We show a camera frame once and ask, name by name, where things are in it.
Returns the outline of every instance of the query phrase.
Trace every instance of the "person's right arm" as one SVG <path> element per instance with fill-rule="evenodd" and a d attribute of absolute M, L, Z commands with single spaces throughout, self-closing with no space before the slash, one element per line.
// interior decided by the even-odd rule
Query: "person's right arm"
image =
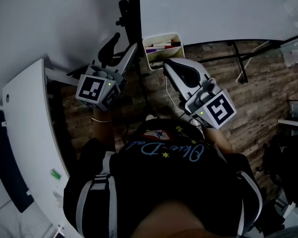
<path fill-rule="evenodd" d="M 214 142 L 222 154 L 233 153 L 233 149 L 227 138 L 220 129 L 204 129 L 206 139 Z"/>

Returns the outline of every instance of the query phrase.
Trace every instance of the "person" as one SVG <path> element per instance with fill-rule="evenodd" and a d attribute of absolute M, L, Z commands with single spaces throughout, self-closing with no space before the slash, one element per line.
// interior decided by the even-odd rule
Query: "person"
<path fill-rule="evenodd" d="M 236 237 L 258 218 L 250 165 L 221 130 L 204 138 L 186 121 L 149 119 L 113 153 L 112 123 L 101 122 L 110 113 L 94 119 L 64 191 L 65 216 L 83 237 Z"/>

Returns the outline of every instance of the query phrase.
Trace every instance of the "black sleeve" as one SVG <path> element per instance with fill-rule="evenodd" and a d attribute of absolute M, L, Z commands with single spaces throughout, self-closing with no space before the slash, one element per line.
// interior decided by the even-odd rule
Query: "black sleeve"
<path fill-rule="evenodd" d="M 97 139 L 89 140 L 82 148 L 74 174 L 64 189 L 63 210 L 67 220 L 76 228 L 76 206 L 84 185 L 102 171 L 106 147 Z"/>
<path fill-rule="evenodd" d="M 245 155 L 240 153 L 229 153 L 224 154 L 223 156 L 233 170 L 235 170 L 236 172 L 243 171 L 247 173 L 253 181 L 255 181 L 253 172 Z"/>

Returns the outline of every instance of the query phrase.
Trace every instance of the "yellow star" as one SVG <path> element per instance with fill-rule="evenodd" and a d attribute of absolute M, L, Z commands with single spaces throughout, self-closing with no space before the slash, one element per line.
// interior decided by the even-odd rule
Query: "yellow star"
<path fill-rule="evenodd" d="M 180 126 L 177 126 L 176 129 L 178 130 L 178 132 L 182 132 L 182 128 Z"/>
<path fill-rule="evenodd" d="M 169 154 L 166 153 L 166 152 L 164 152 L 162 155 L 163 155 L 164 157 L 169 157 Z"/>

